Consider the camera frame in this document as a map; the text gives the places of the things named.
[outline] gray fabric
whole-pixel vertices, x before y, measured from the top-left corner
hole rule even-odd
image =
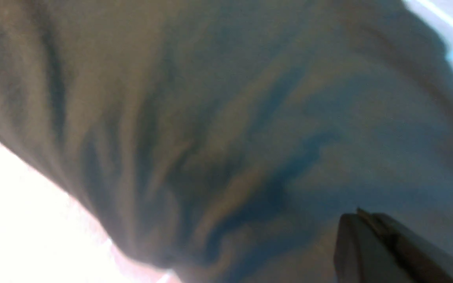
[[[0,0],[0,141],[186,283],[331,282],[357,206],[453,254],[444,49],[398,0]]]

